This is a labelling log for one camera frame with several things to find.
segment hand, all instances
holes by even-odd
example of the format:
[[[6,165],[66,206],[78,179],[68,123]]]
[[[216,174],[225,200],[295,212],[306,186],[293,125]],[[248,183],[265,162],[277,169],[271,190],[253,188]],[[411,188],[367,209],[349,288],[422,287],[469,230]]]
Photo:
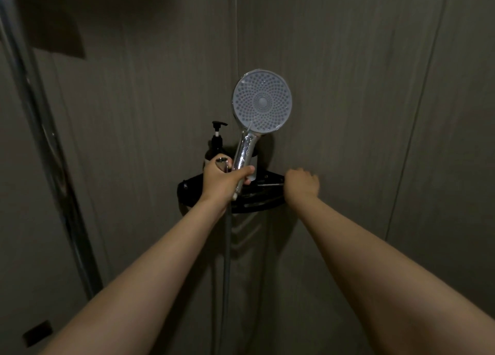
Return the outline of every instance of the hand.
[[[320,180],[317,175],[311,175],[309,171],[304,171],[301,167],[297,170],[290,169],[285,173],[284,197],[291,207],[298,200],[318,197],[319,190]]]
[[[214,200],[219,203],[222,208],[232,200],[232,195],[236,190],[237,183],[244,179],[244,184],[249,184],[251,181],[246,179],[247,176],[254,173],[254,166],[245,166],[242,169],[224,173],[215,164],[215,160],[219,157],[227,157],[219,154],[211,159],[206,164],[203,171],[203,193],[200,201]],[[229,169],[232,168],[232,159],[228,158]]]

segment handheld shower head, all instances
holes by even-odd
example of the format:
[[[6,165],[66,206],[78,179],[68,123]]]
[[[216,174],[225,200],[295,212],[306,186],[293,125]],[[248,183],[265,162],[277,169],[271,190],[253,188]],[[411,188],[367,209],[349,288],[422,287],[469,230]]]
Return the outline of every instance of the handheld shower head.
[[[232,95],[237,120],[245,127],[234,158],[233,170],[249,165],[254,146],[267,133],[278,130],[292,110],[292,95],[285,80],[267,70],[254,70],[237,83]],[[241,193],[237,185],[233,200]]]

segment forearm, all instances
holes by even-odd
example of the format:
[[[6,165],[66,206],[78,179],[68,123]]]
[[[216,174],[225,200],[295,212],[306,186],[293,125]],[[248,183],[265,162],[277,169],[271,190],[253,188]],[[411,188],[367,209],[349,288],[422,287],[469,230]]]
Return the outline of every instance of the forearm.
[[[43,355],[147,354],[185,277],[221,215],[200,201],[153,247],[102,290]]]
[[[377,349],[483,353],[493,346],[493,320],[418,264],[316,197],[293,207]]]

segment black pump dispenser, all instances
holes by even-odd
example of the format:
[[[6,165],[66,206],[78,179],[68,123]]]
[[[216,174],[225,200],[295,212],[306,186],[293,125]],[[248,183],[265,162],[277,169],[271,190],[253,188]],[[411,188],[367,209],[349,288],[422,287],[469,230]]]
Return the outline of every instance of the black pump dispenser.
[[[215,157],[219,153],[226,154],[223,149],[223,140],[220,136],[220,127],[228,126],[225,122],[213,121],[213,127],[215,129],[215,134],[213,138],[211,138],[211,147],[208,149],[207,153],[204,155],[205,162],[210,161],[213,157]]]

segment person's left arm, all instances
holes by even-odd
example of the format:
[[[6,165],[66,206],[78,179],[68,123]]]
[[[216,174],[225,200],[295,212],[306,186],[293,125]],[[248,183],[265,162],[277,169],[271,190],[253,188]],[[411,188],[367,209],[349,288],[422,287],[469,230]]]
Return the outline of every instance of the person's left arm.
[[[204,169],[198,203],[155,245],[96,295],[41,355],[144,355],[237,182],[252,166],[224,173],[215,157]]]

